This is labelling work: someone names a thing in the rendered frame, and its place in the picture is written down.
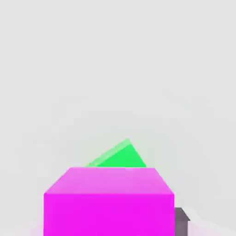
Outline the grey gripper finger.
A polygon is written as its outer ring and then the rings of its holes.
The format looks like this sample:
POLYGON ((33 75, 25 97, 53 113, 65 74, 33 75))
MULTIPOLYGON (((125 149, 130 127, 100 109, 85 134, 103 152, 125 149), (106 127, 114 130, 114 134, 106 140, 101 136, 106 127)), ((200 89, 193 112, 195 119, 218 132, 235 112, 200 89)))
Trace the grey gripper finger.
POLYGON ((207 236, 207 233, 197 216, 181 207, 175 207, 175 236, 207 236))

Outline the small magenta cube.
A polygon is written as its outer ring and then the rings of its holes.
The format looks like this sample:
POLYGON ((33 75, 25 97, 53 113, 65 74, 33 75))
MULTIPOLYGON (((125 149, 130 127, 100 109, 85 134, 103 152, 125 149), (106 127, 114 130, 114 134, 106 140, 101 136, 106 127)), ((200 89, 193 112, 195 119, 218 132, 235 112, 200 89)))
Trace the small magenta cube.
POLYGON ((44 193, 43 236, 174 235, 174 194, 154 168, 72 167, 44 193))

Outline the small green cube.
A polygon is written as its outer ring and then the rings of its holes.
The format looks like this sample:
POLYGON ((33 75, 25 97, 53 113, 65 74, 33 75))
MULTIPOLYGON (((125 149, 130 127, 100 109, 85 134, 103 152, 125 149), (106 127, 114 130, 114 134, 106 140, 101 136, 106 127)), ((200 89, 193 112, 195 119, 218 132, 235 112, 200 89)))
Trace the small green cube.
POLYGON ((147 167, 129 139, 117 144, 86 167, 147 167))

